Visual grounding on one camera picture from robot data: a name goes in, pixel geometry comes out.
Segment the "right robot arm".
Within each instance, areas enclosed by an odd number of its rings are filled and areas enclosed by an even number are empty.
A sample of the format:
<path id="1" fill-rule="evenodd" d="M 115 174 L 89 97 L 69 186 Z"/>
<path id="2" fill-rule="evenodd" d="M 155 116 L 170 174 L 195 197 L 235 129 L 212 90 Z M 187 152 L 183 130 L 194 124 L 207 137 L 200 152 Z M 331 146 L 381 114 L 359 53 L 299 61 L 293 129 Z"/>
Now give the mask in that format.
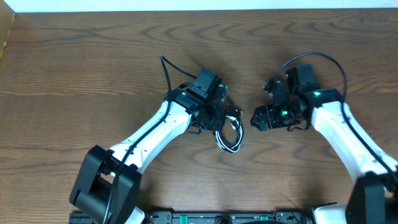
<path id="1" fill-rule="evenodd" d="M 311 65 L 287 70 L 286 78 L 286 84 L 264 87 L 274 102 L 257 107 L 251 125 L 293 131 L 306 122 L 329 142 L 354 182 L 347 204 L 313 207 L 303 223 L 397 223 L 397 196 L 385 196 L 397 194 L 397 160 L 370 138 L 336 89 L 321 88 Z"/>

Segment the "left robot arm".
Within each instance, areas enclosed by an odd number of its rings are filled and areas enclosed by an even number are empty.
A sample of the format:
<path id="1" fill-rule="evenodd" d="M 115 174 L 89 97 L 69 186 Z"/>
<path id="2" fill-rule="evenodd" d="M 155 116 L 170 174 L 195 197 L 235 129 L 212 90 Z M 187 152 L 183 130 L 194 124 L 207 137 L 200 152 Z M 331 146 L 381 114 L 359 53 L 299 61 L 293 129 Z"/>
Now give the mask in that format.
<path id="1" fill-rule="evenodd" d="M 244 129 L 238 110 L 221 106 L 227 95 L 224 80 L 207 69 L 169 91 L 134 134 L 108 150 L 95 145 L 87 152 L 70 203 L 96 223 L 143 223 L 146 215 L 137 206 L 142 175 L 170 141 L 194 126 L 211 131 L 224 151 L 239 151 Z"/>

